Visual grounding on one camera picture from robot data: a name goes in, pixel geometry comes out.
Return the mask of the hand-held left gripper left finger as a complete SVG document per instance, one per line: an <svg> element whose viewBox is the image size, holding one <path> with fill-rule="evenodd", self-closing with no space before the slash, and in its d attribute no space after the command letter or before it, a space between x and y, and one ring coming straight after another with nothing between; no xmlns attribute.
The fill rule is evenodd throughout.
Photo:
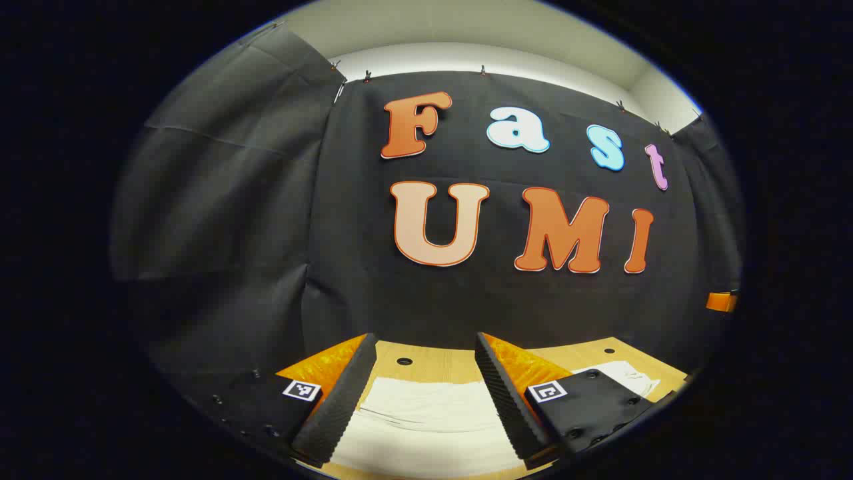
<svg viewBox="0 0 853 480"><path fill-rule="evenodd" d="M239 443L277 461L328 463L376 362L376 335L309 353L295 332L194 335L194 385Z"/></svg>

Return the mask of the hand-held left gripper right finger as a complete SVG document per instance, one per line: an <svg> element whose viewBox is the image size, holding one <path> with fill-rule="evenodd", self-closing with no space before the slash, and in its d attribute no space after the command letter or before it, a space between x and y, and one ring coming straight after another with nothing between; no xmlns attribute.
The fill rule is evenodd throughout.
<svg viewBox="0 0 853 480"><path fill-rule="evenodd" d="M653 410L651 401L600 369L570 373L484 332L477 333L474 359L527 470L584 459Z"/></svg>

